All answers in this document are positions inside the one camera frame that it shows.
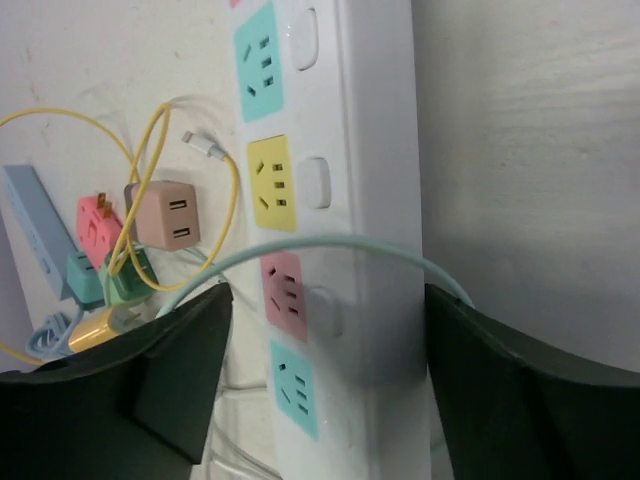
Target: gray surface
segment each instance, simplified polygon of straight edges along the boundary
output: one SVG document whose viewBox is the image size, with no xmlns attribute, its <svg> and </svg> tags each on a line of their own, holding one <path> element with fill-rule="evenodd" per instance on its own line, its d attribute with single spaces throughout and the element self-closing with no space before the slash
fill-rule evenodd
<svg viewBox="0 0 640 480">
<path fill-rule="evenodd" d="M 425 252 L 478 307 L 640 370 L 640 2 L 414 1 Z"/>
<path fill-rule="evenodd" d="M 14 350 L 24 352 L 24 345 L 33 333 L 27 302 L 22 292 L 18 271 L 13 260 L 7 230 L 0 213 L 0 339 Z M 0 351 L 0 372 L 30 371 L 34 367 Z"/>
</svg>

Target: cord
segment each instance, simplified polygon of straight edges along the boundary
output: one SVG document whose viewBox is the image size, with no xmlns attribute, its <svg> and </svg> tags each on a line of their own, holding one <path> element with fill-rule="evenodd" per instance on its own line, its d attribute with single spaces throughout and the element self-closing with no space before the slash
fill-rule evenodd
<svg viewBox="0 0 640 480">
<path fill-rule="evenodd" d="M 220 251 L 220 249 L 222 248 L 222 245 L 227 237 L 227 234 L 229 233 L 229 230 L 231 228 L 231 223 L 233 221 L 233 216 L 235 213 L 235 208 L 236 208 L 236 203 L 238 200 L 238 190 L 239 190 L 239 184 L 240 184 L 240 175 L 238 173 L 238 168 L 235 164 L 235 162 L 233 161 L 233 159 L 227 155 L 224 154 L 224 157 L 222 158 L 222 161 L 224 163 L 227 164 L 227 166 L 229 167 L 229 170 L 231 172 L 231 177 L 232 177 L 232 184 L 231 184 L 231 201 L 229 202 L 229 207 L 227 209 L 227 214 L 224 220 L 224 224 L 222 227 L 222 232 L 220 233 L 220 236 L 218 238 L 218 241 L 216 242 L 215 246 L 213 247 L 213 250 L 211 251 L 211 253 L 209 254 L 209 256 L 207 257 L 206 261 L 203 263 L 203 265 L 200 267 L 200 270 L 198 270 L 191 279 L 185 280 L 184 282 L 175 284 L 175 285 L 170 285 L 170 286 L 162 286 L 159 285 L 158 283 L 154 282 L 151 278 L 149 278 L 149 276 L 147 275 L 147 273 L 142 269 L 142 266 L 140 265 L 140 262 L 137 258 L 136 255 L 133 254 L 133 242 L 131 240 L 131 235 L 130 235 L 130 229 L 133 225 L 133 222 L 135 220 L 135 216 L 138 212 L 138 209 L 140 208 L 140 205 L 142 203 L 142 198 L 144 196 L 144 193 L 147 190 L 147 187 L 149 186 L 149 183 L 151 182 L 151 177 L 153 175 L 153 172 L 156 168 L 156 165 L 158 164 L 158 161 L 160 160 L 160 155 L 162 153 L 162 149 L 164 148 L 164 143 L 167 137 L 167 132 L 168 132 L 168 128 L 169 128 L 169 119 L 170 119 L 170 115 L 171 115 L 171 105 L 168 103 L 163 103 L 158 110 L 156 111 L 156 113 L 154 114 L 154 116 L 151 119 L 151 122 L 149 122 L 149 125 L 147 126 L 147 129 L 145 131 L 145 134 L 143 136 L 142 141 L 140 142 L 140 145 L 138 146 L 138 150 L 136 151 L 135 157 L 132 160 L 132 165 L 131 165 L 131 169 L 132 169 L 132 175 L 133 175 L 133 171 L 137 168 L 138 162 L 140 161 L 140 157 L 142 156 L 142 153 L 145 151 L 147 144 L 149 143 L 149 138 L 151 136 L 151 133 L 153 132 L 156 124 L 158 123 L 158 121 L 163 118 L 163 123 L 162 123 L 162 129 L 160 131 L 160 137 L 158 139 L 158 144 L 156 146 L 156 149 L 151 157 L 151 161 L 149 162 L 149 168 L 147 169 L 147 171 L 145 172 L 144 177 L 142 178 L 142 181 L 140 182 L 140 188 L 138 190 L 138 193 L 136 194 L 136 197 L 133 200 L 133 203 L 131 205 L 131 208 L 129 210 L 129 213 L 127 214 L 127 218 L 124 222 L 124 225 L 122 226 L 122 232 L 120 233 L 120 236 L 118 237 L 118 240 L 116 242 L 115 247 L 113 248 L 113 254 L 111 257 L 111 261 L 109 262 L 109 276 L 113 277 L 115 275 L 118 274 L 118 272 L 122 269 L 122 267 L 124 266 L 126 260 L 127 260 L 127 255 L 125 255 L 124 257 L 122 257 L 120 260 L 118 260 L 118 256 L 121 252 L 121 250 L 124 247 L 124 244 L 126 242 L 126 248 L 127 251 L 129 253 L 128 257 L 131 258 L 131 262 L 133 263 L 134 268 L 136 269 L 136 272 L 138 273 L 139 277 L 142 279 L 142 281 L 144 283 L 146 283 L 148 286 L 150 286 L 151 288 L 153 288 L 154 290 L 158 290 L 161 292 L 172 292 L 175 290 L 178 290 L 186 285 L 188 285 L 190 283 L 191 280 L 193 280 L 195 278 L 195 276 L 197 276 L 198 274 L 204 272 L 212 263 L 213 260 L 215 259 L 215 257 L 218 255 L 218 252 Z"/>
<path fill-rule="evenodd" d="M 35 365 L 36 367 L 41 367 L 42 365 L 44 365 L 44 362 L 41 362 L 40 360 L 36 360 L 35 358 L 29 357 L 23 353 L 18 352 L 17 350 L 14 350 L 2 340 L 0 340 L 0 349 L 5 353 L 11 355 L 13 358 L 17 358 L 18 360 L 21 360 L 24 363 L 28 363 L 29 365 Z"/>
<path fill-rule="evenodd" d="M 221 386 L 219 388 L 219 390 L 218 390 L 218 396 L 216 397 L 216 402 L 220 398 L 226 398 L 226 399 L 231 399 L 231 400 L 250 399 L 254 395 L 264 394 L 264 393 L 266 393 L 266 391 L 267 391 L 267 385 L 265 383 Z M 244 450 L 242 450 L 240 447 L 238 447 L 235 443 L 233 443 L 231 441 L 231 439 L 229 439 L 224 434 L 223 434 L 224 438 L 221 437 L 221 440 L 223 441 L 223 443 L 225 443 L 229 447 L 231 447 L 231 449 L 234 452 L 236 452 L 236 453 L 242 452 L 243 454 L 246 455 L 246 457 L 248 457 L 251 460 L 253 460 L 254 463 L 253 463 L 252 466 L 254 468 L 256 468 L 257 471 L 254 471 L 254 470 L 251 470 L 251 469 L 247 469 L 247 468 L 245 468 L 243 466 L 240 466 L 240 465 L 237 465 L 235 463 L 232 463 L 232 462 L 230 462 L 228 460 L 225 460 L 220 455 L 216 454 L 213 451 L 213 448 L 212 448 L 212 445 L 211 445 L 214 431 L 216 433 L 220 432 L 218 425 L 215 423 L 215 420 L 212 420 L 212 429 L 209 432 L 209 436 L 207 437 L 207 442 L 206 442 L 206 445 L 205 445 L 204 458 L 203 458 L 203 461 L 202 461 L 202 463 L 204 465 L 204 468 L 205 468 L 205 479 L 206 480 L 210 480 L 211 479 L 211 472 L 210 472 L 210 469 L 209 469 L 209 463 L 211 463 L 211 462 L 215 463 L 221 469 L 223 469 L 223 470 L 225 470 L 225 471 L 227 471 L 227 472 L 229 472 L 229 473 L 231 473 L 233 475 L 240 476 L 242 478 L 259 479 L 259 480 L 282 480 L 281 477 L 279 476 L 279 474 L 275 470 L 273 470 L 271 467 L 268 467 L 264 463 L 260 462 L 259 460 L 255 459 L 254 457 L 252 457 L 251 455 L 246 453 Z"/>
<path fill-rule="evenodd" d="M 27 340 L 27 354 L 39 360 L 57 360 L 72 355 L 68 341 L 73 330 L 78 326 L 84 311 L 69 319 L 64 313 L 56 313 L 47 317 L 44 325 L 37 329 Z"/>
<path fill-rule="evenodd" d="M 200 270 L 196 272 L 191 279 L 188 279 L 185 282 L 179 283 L 177 285 L 162 286 L 154 282 L 151 278 L 149 278 L 147 273 L 142 268 L 142 265 L 140 265 L 138 257 L 134 254 L 134 246 L 133 246 L 133 241 L 130 235 L 130 229 L 135 219 L 135 215 L 138 211 L 140 203 L 142 201 L 142 197 L 151 181 L 151 177 L 153 175 L 153 172 L 155 171 L 156 165 L 160 159 L 160 155 L 162 154 L 162 150 L 164 148 L 164 144 L 167 138 L 167 133 L 169 130 L 171 106 L 172 106 L 171 103 L 163 103 L 162 105 L 160 105 L 160 107 L 158 107 L 153 117 L 151 118 L 151 121 L 149 122 L 147 129 L 145 130 L 145 133 L 138 146 L 138 149 L 136 150 L 135 155 L 132 155 L 129 152 L 129 150 L 124 145 L 124 143 L 117 137 L 115 133 L 113 133 L 112 130 L 110 130 L 109 128 L 107 128 L 97 120 L 94 120 L 82 113 L 75 112 L 73 110 L 67 110 L 63 108 L 50 108 L 50 107 L 30 108 L 30 109 L 22 110 L 19 112 L 15 112 L 11 115 L 8 115 L 7 117 L 5 117 L 0 121 L 0 128 L 2 128 L 5 125 L 7 125 L 9 122 L 12 122 L 13 120 L 16 120 L 21 117 L 26 117 L 29 115 L 49 114 L 49 115 L 59 115 L 59 116 L 75 118 L 103 132 L 116 145 L 116 147 L 122 152 L 122 154 L 125 156 L 127 161 L 130 163 L 131 170 L 129 173 L 129 183 L 139 182 L 140 189 L 138 191 L 138 194 L 136 195 L 136 198 L 134 199 L 131 211 L 127 214 L 124 228 L 122 229 L 122 232 L 118 237 L 118 240 L 116 242 L 116 248 L 114 249 L 111 262 L 109 263 L 109 266 L 108 266 L 109 270 L 108 270 L 108 275 L 106 277 L 107 281 L 105 282 L 106 286 L 103 286 L 103 288 L 105 288 L 105 290 L 107 291 L 107 296 L 105 297 L 105 299 L 109 298 L 108 282 L 110 280 L 110 277 L 113 277 L 114 275 L 120 272 L 122 267 L 125 265 L 127 258 L 129 257 L 131 258 L 131 262 L 133 263 L 136 273 L 139 275 L 142 281 L 146 283 L 148 286 L 150 286 L 151 288 L 153 288 L 154 290 L 170 292 L 170 291 L 178 290 L 179 288 L 185 285 L 188 285 L 192 280 L 195 279 L 195 277 L 199 273 L 202 273 L 203 271 L 205 271 L 207 267 L 211 263 L 213 263 L 213 260 L 215 259 L 216 255 L 222 248 L 222 245 L 231 228 L 231 223 L 233 221 L 233 216 L 235 213 L 235 208 L 236 208 L 237 199 L 238 199 L 238 190 L 239 190 L 239 183 L 240 183 L 239 174 L 238 174 L 237 166 L 235 165 L 235 162 L 233 161 L 233 159 L 228 154 L 223 152 L 220 148 L 216 148 L 212 150 L 213 152 L 212 155 L 220 157 L 220 160 L 226 163 L 231 171 L 231 176 L 232 176 L 231 201 L 229 203 L 229 208 L 227 210 L 225 222 L 222 228 L 222 232 L 220 233 L 220 236 L 218 238 L 218 241 L 216 242 L 216 245 L 214 246 L 213 251 L 211 252 L 209 257 L 207 257 L 205 263 L 202 265 Z M 149 139 L 151 138 L 151 134 L 153 133 L 156 124 L 158 123 L 158 121 L 160 121 L 161 118 L 163 119 L 163 122 L 162 122 L 162 129 L 160 131 L 158 143 L 151 157 L 149 168 L 146 170 L 144 178 L 141 180 L 140 174 L 138 172 L 138 164 L 140 162 L 140 158 L 142 157 L 142 154 L 145 152 L 148 146 Z M 120 257 L 119 254 L 123 250 L 123 247 L 126 247 L 125 249 L 126 254 Z M 0 349 L 23 362 L 29 363 L 31 365 L 41 365 L 41 362 L 38 362 L 37 360 L 31 359 L 21 354 L 20 352 L 14 350 L 13 348 L 11 348 L 9 345 L 7 345 L 2 341 L 0 341 Z"/>
<path fill-rule="evenodd" d="M 221 260 L 219 263 L 212 265 L 206 271 L 198 274 L 192 281 L 188 283 L 188 285 L 181 288 L 167 303 L 163 305 L 156 318 L 166 315 L 167 313 L 172 311 L 193 290 L 198 288 L 211 277 L 215 277 L 216 275 L 219 275 L 220 273 L 231 267 L 234 267 L 240 263 L 244 263 L 248 260 L 252 260 L 263 255 L 268 255 L 270 253 L 280 252 L 282 250 L 315 247 L 351 247 L 372 252 L 384 253 L 386 255 L 400 258 L 406 262 L 412 263 L 413 265 L 422 268 L 427 273 L 438 278 L 440 281 L 446 284 L 460 300 L 473 308 L 473 302 L 471 301 L 471 298 L 469 297 L 467 292 L 465 292 L 465 290 L 460 286 L 460 284 L 441 267 L 424 258 L 418 253 L 405 250 L 404 248 L 395 246 L 391 243 L 383 242 L 381 240 L 362 235 L 325 235 L 318 237 L 301 237 L 279 240 L 262 245 L 257 245 L 255 247 L 251 247 L 246 250 L 242 250 L 234 255 L 231 255 L 230 257 Z"/>
<path fill-rule="evenodd" d="M 264 476 L 254 470 L 250 470 L 246 467 L 242 467 L 240 465 L 236 465 L 235 463 L 232 463 L 228 460 L 225 460 L 224 458 L 222 458 L 220 455 L 218 455 L 215 452 L 211 453 L 211 461 L 217 465 L 218 467 L 220 467 L 222 470 L 224 470 L 225 472 L 231 473 L 232 475 L 235 475 L 236 477 L 240 477 L 240 478 L 246 478 L 249 480 L 273 480 L 273 477 L 267 477 Z M 205 468 L 207 469 L 206 471 L 209 471 L 209 465 L 207 464 L 205 466 Z"/>
</svg>

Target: power strip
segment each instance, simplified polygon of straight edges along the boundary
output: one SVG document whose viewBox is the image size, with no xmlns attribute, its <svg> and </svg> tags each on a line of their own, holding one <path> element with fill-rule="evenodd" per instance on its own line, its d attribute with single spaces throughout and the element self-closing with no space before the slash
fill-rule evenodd
<svg viewBox="0 0 640 480">
<path fill-rule="evenodd" d="M 67 258 L 76 247 L 36 171 L 30 165 L 6 165 L 4 188 L 27 242 L 58 300 L 71 296 Z"/>
<path fill-rule="evenodd" d="M 230 0 L 254 244 L 422 248 L 410 0 Z M 285 480 L 428 479 L 424 279 L 347 249 L 260 264 Z"/>
</svg>

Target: light blue cable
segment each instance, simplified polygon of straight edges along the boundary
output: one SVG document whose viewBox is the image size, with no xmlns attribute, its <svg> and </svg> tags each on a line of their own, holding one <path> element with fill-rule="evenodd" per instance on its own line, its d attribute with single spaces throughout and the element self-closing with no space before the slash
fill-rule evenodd
<svg viewBox="0 0 640 480">
<path fill-rule="evenodd" d="M 427 260 L 418 253 L 411 252 L 396 245 L 386 243 L 380 240 L 376 240 L 371 237 L 362 235 L 325 235 L 318 237 L 302 237 L 292 238 L 287 240 L 279 240 L 276 242 L 265 243 L 263 245 L 257 245 L 255 247 L 248 248 L 241 252 L 231 255 L 224 260 L 221 260 L 216 265 L 212 265 L 204 272 L 197 275 L 188 285 L 182 287 L 175 294 L 171 300 L 165 303 L 156 318 L 162 317 L 176 308 L 182 300 L 185 299 L 193 290 L 198 288 L 204 282 L 211 277 L 220 275 L 225 270 L 234 267 L 240 263 L 252 260 L 254 258 L 262 257 L 270 253 L 279 252 L 282 250 L 296 250 L 303 248 L 315 248 L 315 247 L 351 247 L 361 250 L 367 250 L 370 252 L 383 253 L 385 255 L 391 255 L 400 258 L 406 262 L 412 263 L 417 267 L 422 268 L 425 272 L 438 278 L 464 303 L 473 307 L 473 302 L 467 292 L 456 282 L 451 275 L 444 271 L 441 267 L 436 265 L 430 260 Z"/>
<path fill-rule="evenodd" d="M 64 313 L 50 315 L 44 325 L 33 332 L 27 340 L 26 352 L 39 360 L 57 360 L 71 355 L 69 337 L 82 317 L 84 317 L 82 309 L 78 309 L 73 320 Z"/>
</svg>

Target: pink socket panel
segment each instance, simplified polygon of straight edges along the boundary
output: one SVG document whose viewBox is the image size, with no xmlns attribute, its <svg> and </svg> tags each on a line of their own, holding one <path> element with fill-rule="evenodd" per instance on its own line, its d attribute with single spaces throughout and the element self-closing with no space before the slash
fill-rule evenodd
<svg viewBox="0 0 640 480">
<path fill-rule="evenodd" d="M 260 260 L 264 304 L 269 322 L 301 342 L 307 342 L 302 268 L 297 255 L 274 253 Z"/>
</svg>

